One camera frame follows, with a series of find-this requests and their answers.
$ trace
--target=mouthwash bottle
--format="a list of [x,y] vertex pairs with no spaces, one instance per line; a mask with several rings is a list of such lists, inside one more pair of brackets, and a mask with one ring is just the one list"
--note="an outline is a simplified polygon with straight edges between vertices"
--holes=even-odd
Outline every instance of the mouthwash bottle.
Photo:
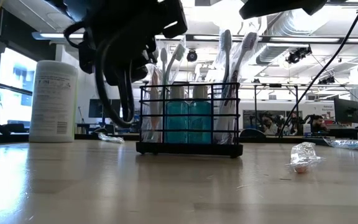
[[[184,99],[185,90],[182,86],[173,86],[170,90],[170,99]],[[182,114],[183,116],[165,117],[165,129],[188,129],[189,105],[183,101],[172,101],[165,105],[166,114]],[[165,132],[166,143],[187,143],[187,131]]]
[[[195,86],[194,99],[208,99],[208,87]],[[207,101],[193,101],[190,104],[189,114],[211,115],[211,103]],[[189,143],[211,144],[211,120],[210,116],[189,116],[190,130],[203,130],[208,132],[189,132]]]

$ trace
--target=white bottle cap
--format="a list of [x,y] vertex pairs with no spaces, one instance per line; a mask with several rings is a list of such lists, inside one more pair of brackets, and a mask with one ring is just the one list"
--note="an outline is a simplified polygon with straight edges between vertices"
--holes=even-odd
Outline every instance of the white bottle cap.
[[64,62],[43,60],[37,63],[37,73],[60,73],[66,75],[78,75],[78,69]]
[[207,86],[194,86],[193,98],[194,99],[208,99],[208,87]]
[[173,86],[171,87],[170,99],[184,99],[185,98],[185,89],[183,86]]

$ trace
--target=window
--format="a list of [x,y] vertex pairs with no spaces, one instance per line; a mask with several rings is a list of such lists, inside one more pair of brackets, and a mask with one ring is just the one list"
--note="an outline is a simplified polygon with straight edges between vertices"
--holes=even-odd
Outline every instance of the window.
[[0,88],[0,124],[30,126],[32,97]]
[[1,54],[0,83],[33,91],[37,62],[11,49]]

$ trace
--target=toothbrush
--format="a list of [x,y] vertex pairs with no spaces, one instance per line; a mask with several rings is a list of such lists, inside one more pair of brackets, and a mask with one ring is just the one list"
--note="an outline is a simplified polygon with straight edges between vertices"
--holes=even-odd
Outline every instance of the toothbrush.
[[176,77],[172,77],[171,80],[169,80],[169,75],[170,75],[170,72],[172,69],[172,65],[175,62],[175,60],[180,62],[182,60],[183,56],[185,55],[185,52],[186,52],[186,48],[181,43],[179,43],[178,46],[176,47],[175,51],[173,52],[171,61],[169,61],[169,64],[167,67],[167,71],[164,74],[164,77],[166,79],[168,79],[168,81],[170,81],[170,82],[175,81]]
[[220,44],[221,44],[221,51],[224,51],[224,53],[226,54],[226,65],[224,69],[224,78],[223,78],[223,82],[226,83],[230,74],[230,50],[232,45],[230,30],[225,30],[221,34]]
[[167,85],[167,79],[165,78],[165,72],[167,72],[167,61],[168,54],[165,48],[161,49],[161,61],[162,61],[162,76],[163,76],[163,85]]
[[[240,70],[240,66],[241,66],[241,62],[242,62],[242,58],[244,58],[244,55],[248,51],[250,51],[250,50],[252,50],[254,48],[255,43],[257,41],[257,36],[258,36],[257,33],[250,32],[242,40],[240,56],[238,58],[237,63],[234,66],[234,70],[233,70],[233,73],[231,75],[230,82],[233,82],[233,83],[237,82],[238,74],[239,74],[239,70]],[[225,86],[225,89],[228,89],[228,91],[224,91],[224,92],[227,92],[227,94],[223,95],[222,97],[224,97],[224,98],[232,98],[232,96],[234,94],[234,90],[236,89],[236,86],[235,85]],[[219,109],[219,114],[229,114],[234,109],[232,104],[233,104],[232,100],[226,100],[224,103],[221,103],[221,106],[220,106],[220,109]],[[225,128],[230,129],[230,128],[232,128],[232,126],[233,126],[233,123],[232,123],[232,121],[230,121],[230,118],[228,118],[228,117],[220,117],[218,119],[216,129],[217,130],[224,130]],[[217,140],[219,142],[227,140],[227,141],[224,141],[224,142],[231,144],[231,141],[232,141],[231,133],[227,134],[227,138],[222,138],[223,136],[226,136],[226,134],[216,133],[214,138],[215,138],[215,140]]]
[[[152,85],[158,85],[158,71],[157,71],[157,67],[154,67],[153,70],[153,74],[151,77],[151,84]],[[157,87],[152,87],[150,88],[150,100],[158,100],[159,95],[158,95],[158,88]],[[160,114],[158,109],[159,107],[159,102],[150,102],[150,114]],[[156,130],[157,126],[158,126],[158,122],[160,121],[159,117],[151,117],[151,122],[152,122],[152,130]],[[158,139],[158,135],[156,135],[157,133],[153,132],[153,137],[152,139],[155,140],[157,142]]]
[[[175,51],[173,52],[173,55],[172,55],[172,58],[171,58],[171,61],[169,61],[169,64],[168,64],[168,67],[165,68],[165,65],[167,64],[167,61],[168,61],[168,54],[167,54],[167,50],[165,48],[163,48],[161,50],[161,61],[162,61],[162,70],[163,70],[163,73],[162,73],[162,84],[163,85],[168,85],[170,80],[169,80],[169,75],[170,75],[170,72],[171,72],[171,68],[172,68],[172,65],[174,63],[175,60],[178,60],[179,62],[182,60],[183,56],[185,55],[185,52],[186,52],[186,48],[181,44],[179,43],[178,46],[176,47]],[[163,93],[166,93],[166,89],[164,88],[162,91],[161,91],[161,94],[160,94],[160,100],[163,99]],[[160,103],[160,106],[159,106],[159,114],[162,114],[162,107],[163,107],[163,103]],[[162,126],[162,122],[158,122],[159,124],[157,125],[159,127],[159,129],[162,129],[161,126]],[[158,137],[158,141],[160,142],[161,141],[161,135],[159,135]]]

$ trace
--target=ductwork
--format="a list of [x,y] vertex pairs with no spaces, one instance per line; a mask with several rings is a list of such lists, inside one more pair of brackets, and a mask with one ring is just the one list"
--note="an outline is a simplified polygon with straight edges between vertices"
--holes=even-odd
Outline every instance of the ductwork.
[[[284,12],[276,23],[267,31],[271,36],[309,36],[314,31],[325,25],[329,20],[327,10],[320,10],[313,16],[307,15],[302,9],[295,9]],[[256,58],[258,65],[269,65],[278,56],[284,54],[288,47],[269,47],[266,44],[259,44],[258,50],[265,48]]]

